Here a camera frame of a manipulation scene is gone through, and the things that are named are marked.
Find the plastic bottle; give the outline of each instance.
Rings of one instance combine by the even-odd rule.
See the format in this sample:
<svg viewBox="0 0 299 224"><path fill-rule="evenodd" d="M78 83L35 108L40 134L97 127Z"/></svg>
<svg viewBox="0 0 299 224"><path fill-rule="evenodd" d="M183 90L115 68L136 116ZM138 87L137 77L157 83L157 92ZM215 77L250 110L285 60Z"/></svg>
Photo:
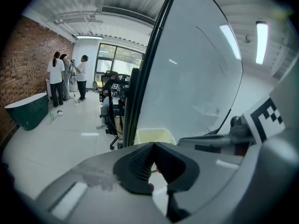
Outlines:
<svg viewBox="0 0 299 224"><path fill-rule="evenodd" d="M54 115L53 115L53 113L50 111L50 118L51 118L51 120L54 120L55 118L54 118Z"/></svg>

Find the ponytail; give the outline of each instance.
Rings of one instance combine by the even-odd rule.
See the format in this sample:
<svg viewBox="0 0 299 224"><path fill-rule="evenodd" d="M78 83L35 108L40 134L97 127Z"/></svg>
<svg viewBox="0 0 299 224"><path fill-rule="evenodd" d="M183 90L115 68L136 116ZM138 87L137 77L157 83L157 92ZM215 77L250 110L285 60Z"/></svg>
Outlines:
<svg viewBox="0 0 299 224"><path fill-rule="evenodd" d="M54 54L54 59L53 59L53 67L55 67L56 66L56 59L57 58L59 58L60 57L60 52L59 51L57 51L57 52L55 52L55 54Z"/></svg>

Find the green bathtub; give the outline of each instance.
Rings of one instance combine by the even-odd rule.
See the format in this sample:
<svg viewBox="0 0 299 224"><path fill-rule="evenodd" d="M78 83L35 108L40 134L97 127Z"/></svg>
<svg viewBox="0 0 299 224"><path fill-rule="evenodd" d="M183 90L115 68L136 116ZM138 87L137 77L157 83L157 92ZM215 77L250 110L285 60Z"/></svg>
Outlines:
<svg viewBox="0 0 299 224"><path fill-rule="evenodd" d="M5 106L5 109L10 117L23 129L34 129L48 114L47 93L30 96Z"/></svg>

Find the black frame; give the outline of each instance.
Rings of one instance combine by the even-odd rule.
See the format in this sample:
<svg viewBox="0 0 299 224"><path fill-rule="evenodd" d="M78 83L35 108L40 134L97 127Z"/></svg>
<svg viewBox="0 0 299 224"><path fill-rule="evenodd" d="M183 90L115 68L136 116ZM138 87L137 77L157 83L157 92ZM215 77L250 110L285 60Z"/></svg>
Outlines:
<svg viewBox="0 0 299 224"><path fill-rule="evenodd" d="M137 130L137 124L138 124L138 119L139 119L139 114L141 110L145 88L149 79L151 66L155 57L156 49L158 47L158 43L163 31L163 27L166 22L166 18L168 16L173 1L174 0L165 0L160 10L160 13L158 15L152 34L150 36L149 44L146 49L146 53L144 55L145 64L144 66L142 66L139 83L136 91L136 96L135 96L135 102L132 107L133 112L132 112L132 117L130 117L131 123L128 124L130 127L130 129L128 130L129 134L126 135L128 141L126 143L123 143L124 147L132 146L134 144L134 139Z"/></svg>
<svg viewBox="0 0 299 224"><path fill-rule="evenodd" d="M99 56L101 45L109 45L109 46L114 46L115 47L115 52L114 52L113 58L106 58L106 57L100 57ZM134 52L137 52L137 53L140 53L142 55L141 62L140 62L140 69L141 69L142 63L143 63L143 59L144 59L144 54L142 52L139 52L139 51L136 51L136 50L133 50L133 49L129 49L129 48L126 48L126 47L121 47L121 46L118 46L118 45L112 45L112 44L107 44L107 43L100 43L99 49L98 49L98 53L97 53L97 61L95 63L95 68L94 68L94 76L93 76L93 80L94 81L95 81L95 77L96 77L97 74L104 75L106 73L106 72L98 72L97 71L98 60L112 61L111 67L110 67L110 72L113 71L113 66L114 66L114 61L115 61L115 55L116 55L116 51L117 51L118 47L119 48L123 48L123 49L127 49L127 50L131 50L131 51L134 51Z"/></svg>

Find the black pants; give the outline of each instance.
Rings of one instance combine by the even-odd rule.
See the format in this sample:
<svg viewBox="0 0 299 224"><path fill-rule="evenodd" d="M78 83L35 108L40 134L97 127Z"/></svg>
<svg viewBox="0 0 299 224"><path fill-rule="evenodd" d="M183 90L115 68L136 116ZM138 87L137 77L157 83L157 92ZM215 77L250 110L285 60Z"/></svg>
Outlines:
<svg viewBox="0 0 299 224"><path fill-rule="evenodd" d="M62 92L62 82L56 83L56 84L50 84L51 88L51 94L52 94L52 99L53 99L53 106L57 107L58 106L58 101L57 101L57 95L56 95L56 89L58 91L58 100L59 104L63 105L62 97L63 97L63 92Z"/></svg>
<svg viewBox="0 0 299 224"><path fill-rule="evenodd" d="M80 99L83 100L85 99L86 94L86 81L77 81L77 84L80 92Z"/></svg>

